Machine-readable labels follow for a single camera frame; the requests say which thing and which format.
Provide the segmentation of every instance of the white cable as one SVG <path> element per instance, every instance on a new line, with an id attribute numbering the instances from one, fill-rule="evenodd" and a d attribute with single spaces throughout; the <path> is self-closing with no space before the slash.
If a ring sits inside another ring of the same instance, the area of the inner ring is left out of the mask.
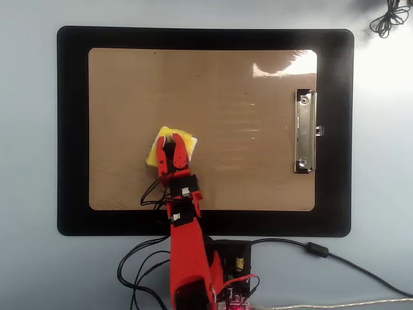
<path id="1" fill-rule="evenodd" d="M 335 309 L 344 307 L 355 307 L 357 305 L 374 305 L 374 304 L 384 304 L 386 302 L 413 302 L 413 298 L 400 298 L 400 299 L 381 299 L 381 300 L 371 300 L 369 302 L 351 302 L 348 304 L 338 304 L 338 305 L 285 305 L 279 307 L 262 307 L 260 305 L 253 305 L 253 310 L 288 310 L 288 309 L 299 309 L 299 308 L 313 308 L 313 309 Z"/>

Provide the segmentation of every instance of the cable ferrite bead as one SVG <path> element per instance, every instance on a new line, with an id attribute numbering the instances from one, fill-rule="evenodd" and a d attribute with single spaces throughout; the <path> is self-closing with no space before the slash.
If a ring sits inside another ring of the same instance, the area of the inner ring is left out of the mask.
<path id="1" fill-rule="evenodd" d="M 310 254 L 317 255 L 323 258 L 328 257 L 328 248 L 323 247 L 320 244 L 308 242 L 305 249 Z"/>

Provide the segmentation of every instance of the red robotic arm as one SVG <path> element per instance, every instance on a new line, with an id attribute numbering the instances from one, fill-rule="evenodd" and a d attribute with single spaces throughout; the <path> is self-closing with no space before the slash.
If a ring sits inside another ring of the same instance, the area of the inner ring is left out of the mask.
<path id="1" fill-rule="evenodd" d="M 170 294 L 174 310 L 216 310 L 216 296 L 223 288 L 223 269 L 217 252 L 208 264 L 198 218 L 201 217 L 196 175 L 190 173 L 185 142 L 179 134 L 172 141 L 157 141 L 159 177 L 169 186 L 167 203 L 170 219 Z"/>

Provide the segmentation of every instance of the bolt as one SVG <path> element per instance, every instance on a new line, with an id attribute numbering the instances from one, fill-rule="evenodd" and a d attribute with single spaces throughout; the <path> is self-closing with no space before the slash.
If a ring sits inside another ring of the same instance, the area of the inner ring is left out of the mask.
<path id="1" fill-rule="evenodd" d="M 301 99 L 299 101 L 302 105 L 306 105 L 308 103 L 308 97 L 307 96 L 301 96 Z"/>
<path id="2" fill-rule="evenodd" d="M 305 158 L 300 158 L 298 162 L 300 167 L 304 167 L 307 164 L 307 160 Z"/>

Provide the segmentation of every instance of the metal clip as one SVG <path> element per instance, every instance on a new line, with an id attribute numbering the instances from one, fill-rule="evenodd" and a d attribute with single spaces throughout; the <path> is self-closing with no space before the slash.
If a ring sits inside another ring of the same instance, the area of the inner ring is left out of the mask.
<path id="1" fill-rule="evenodd" d="M 316 114 L 317 93 L 297 89 L 295 173 L 309 173 L 316 169 L 316 137 L 324 135 L 324 128 L 316 125 Z"/>

